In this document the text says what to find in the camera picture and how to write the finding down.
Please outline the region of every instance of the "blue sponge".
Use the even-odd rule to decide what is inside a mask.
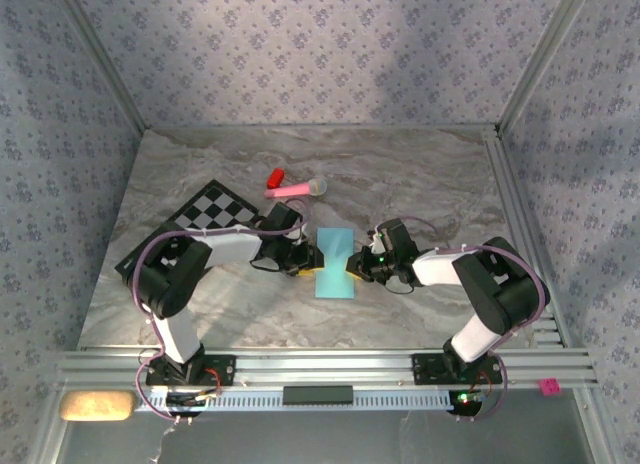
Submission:
[[[347,259],[353,255],[353,229],[318,228],[318,248],[324,254],[324,269],[316,271],[316,297],[353,299],[356,294],[353,276],[346,271]]]

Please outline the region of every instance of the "marble table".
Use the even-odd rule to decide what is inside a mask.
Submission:
[[[211,179],[266,211],[274,167],[289,182],[322,175],[329,188],[312,201],[315,228],[355,229],[356,247],[376,223],[412,214],[432,221],[452,245],[509,238],[479,132],[333,127],[147,131],[95,288],[80,347],[155,344],[114,270],[130,250]],[[407,222],[419,247],[440,243]],[[353,300],[316,299],[314,279],[247,264],[214,268],[189,306],[208,348],[441,347],[473,314],[459,287],[418,288],[407,296],[356,282]],[[532,345],[521,333],[510,347]]]

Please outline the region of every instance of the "metal bracket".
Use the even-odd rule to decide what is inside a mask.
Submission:
[[[198,375],[190,381],[188,386],[195,387],[216,387],[216,374],[220,377],[221,387],[233,386],[233,379],[236,374],[236,356],[233,355],[211,355],[202,356],[201,369]],[[175,370],[164,359],[155,359],[149,364],[146,384],[148,386],[185,386],[183,378],[176,377]]]
[[[475,366],[469,367],[458,376],[451,374],[444,362],[444,354],[414,354],[411,356],[413,365],[413,383],[416,386],[466,384],[473,385],[478,376],[484,373],[492,384],[502,383],[502,373],[498,360],[487,356]]]

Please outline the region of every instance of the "pink microphone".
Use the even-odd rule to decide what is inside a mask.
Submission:
[[[293,196],[321,196],[327,192],[327,181],[322,177],[314,177],[309,182],[294,184],[293,186],[278,187],[264,191],[264,197],[273,199],[276,197]]]

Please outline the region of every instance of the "patterned wallpaper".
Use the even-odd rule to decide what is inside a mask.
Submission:
[[[82,0],[150,127],[497,122],[558,0]]]
[[[640,462],[640,0],[588,0],[507,137],[569,325]]]
[[[53,0],[0,0],[0,462],[75,348],[137,138]]]

